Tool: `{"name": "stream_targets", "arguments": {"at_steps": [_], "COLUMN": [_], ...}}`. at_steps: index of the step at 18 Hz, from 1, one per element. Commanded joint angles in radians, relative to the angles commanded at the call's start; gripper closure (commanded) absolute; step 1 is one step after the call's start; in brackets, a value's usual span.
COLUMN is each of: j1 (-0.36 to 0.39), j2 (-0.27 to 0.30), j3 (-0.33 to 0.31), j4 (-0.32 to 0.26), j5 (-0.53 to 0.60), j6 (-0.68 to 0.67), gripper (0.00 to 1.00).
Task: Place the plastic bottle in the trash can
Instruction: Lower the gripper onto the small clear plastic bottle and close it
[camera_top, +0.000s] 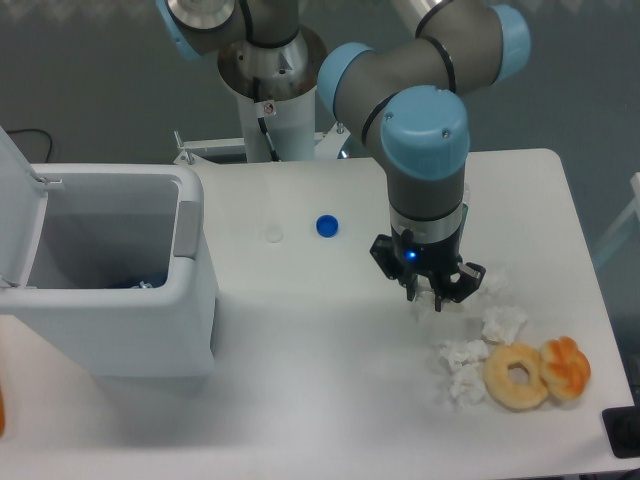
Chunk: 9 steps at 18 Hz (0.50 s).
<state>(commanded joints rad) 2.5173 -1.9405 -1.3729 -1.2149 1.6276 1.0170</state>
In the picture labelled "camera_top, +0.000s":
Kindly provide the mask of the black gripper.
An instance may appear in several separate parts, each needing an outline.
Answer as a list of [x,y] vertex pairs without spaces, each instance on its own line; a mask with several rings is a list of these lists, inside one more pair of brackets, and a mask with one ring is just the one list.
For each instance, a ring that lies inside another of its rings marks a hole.
[[406,298],[416,297],[418,277],[424,277],[434,292],[434,309],[442,311],[444,302],[461,303],[476,292],[486,274],[479,264],[464,263],[459,253],[459,227],[444,240],[420,243],[411,230],[391,236],[380,234],[370,248],[370,254],[384,275],[397,280],[406,290]]

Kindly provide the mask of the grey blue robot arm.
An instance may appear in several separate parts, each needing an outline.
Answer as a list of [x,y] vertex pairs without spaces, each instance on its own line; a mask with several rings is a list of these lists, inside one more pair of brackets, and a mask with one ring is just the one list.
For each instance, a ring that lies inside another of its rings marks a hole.
[[398,1],[413,33],[386,53],[361,43],[327,50],[295,1],[161,1],[180,52],[218,56],[235,95],[250,162],[310,159],[320,100],[385,172],[391,232],[371,255],[414,297],[460,303],[484,278],[459,253],[466,220],[468,117],[462,96],[521,70],[531,51],[526,20],[508,5]]

